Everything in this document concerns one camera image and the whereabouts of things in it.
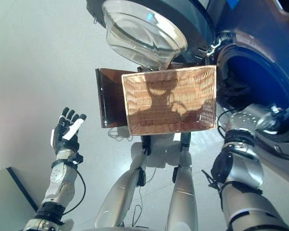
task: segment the washing machine door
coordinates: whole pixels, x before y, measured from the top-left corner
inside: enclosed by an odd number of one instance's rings
[[[289,1],[211,0],[207,11],[223,40],[212,60],[217,101],[228,109],[257,103],[284,110],[276,134],[257,132],[257,147],[267,165],[289,181],[289,4],[284,3]]]
[[[211,18],[198,0],[87,0],[87,9],[107,28],[116,52],[155,69],[166,69],[172,59],[198,64],[215,42]]]

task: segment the white fingertip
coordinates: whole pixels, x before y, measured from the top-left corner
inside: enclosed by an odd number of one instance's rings
[[[53,136],[54,136],[54,129],[52,130],[52,135],[50,136],[50,145],[53,147]]]
[[[83,122],[83,119],[77,119],[73,125],[69,126],[69,131],[62,138],[69,141],[76,134]]]

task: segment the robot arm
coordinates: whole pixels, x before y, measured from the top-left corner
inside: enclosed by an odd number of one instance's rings
[[[52,164],[50,185],[45,193],[42,205],[37,214],[25,226],[25,231],[59,231],[63,230],[61,218],[75,194],[74,183],[77,177],[77,166],[83,157],[79,149],[78,129],[86,119],[84,114],[75,113],[65,108],[59,117],[58,125],[52,130],[51,145],[56,154]]]
[[[274,125],[272,114],[254,104],[229,118],[222,151],[211,170],[228,231],[289,231],[258,189],[263,182],[263,169],[254,152],[255,131]]]

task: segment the silver robot limb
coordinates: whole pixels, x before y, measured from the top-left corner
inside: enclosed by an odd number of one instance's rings
[[[224,146],[211,170],[228,231],[289,231],[258,189],[263,182],[263,169],[254,152],[255,131],[274,126],[272,115],[252,104],[229,118]]]
[[[63,223],[61,218],[75,194],[77,167],[83,162],[83,157],[78,153],[78,129],[86,119],[86,115],[73,116],[74,113],[74,110],[69,111],[66,107],[59,117],[57,126],[52,130],[51,146],[55,151],[56,161],[52,164],[50,185],[37,214],[29,220],[24,231],[72,229],[73,221]]]
[[[150,154],[150,141],[133,159],[130,170],[126,171],[112,186],[95,220],[95,228],[123,226],[137,186],[145,184],[146,157]]]
[[[175,183],[169,207],[166,231],[197,231],[197,205],[189,153],[190,133],[181,134],[181,153],[178,167],[174,168]]]

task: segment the robot finger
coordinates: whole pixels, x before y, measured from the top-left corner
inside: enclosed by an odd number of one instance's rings
[[[68,113],[68,115],[67,115],[67,117],[66,117],[66,123],[64,124],[64,126],[65,126],[66,128],[68,128],[68,126],[70,125],[70,122],[71,122],[71,119],[72,119],[72,116],[73,116],[74,113],[75,113],[74,110],[71,110],[71,111]]]
[[[78,118],[79,118],[79,115],[75,114],[72,121],[71,121],[71,125],[73,125]]]
[[[69,131],[62,138],[69,141],[77,133],[78,129],[86,118],[87,116],[85,114],[81,114],[79,118],[71,126],[69,126]]]
[[[66,114],[67,112],[69,111],[69,108],[66,107],[65,109],[63,109],[60,117],[59,117],[59,120],[58,120],[58,124],[59,125],[64,125],[65,121],[66,121]]]

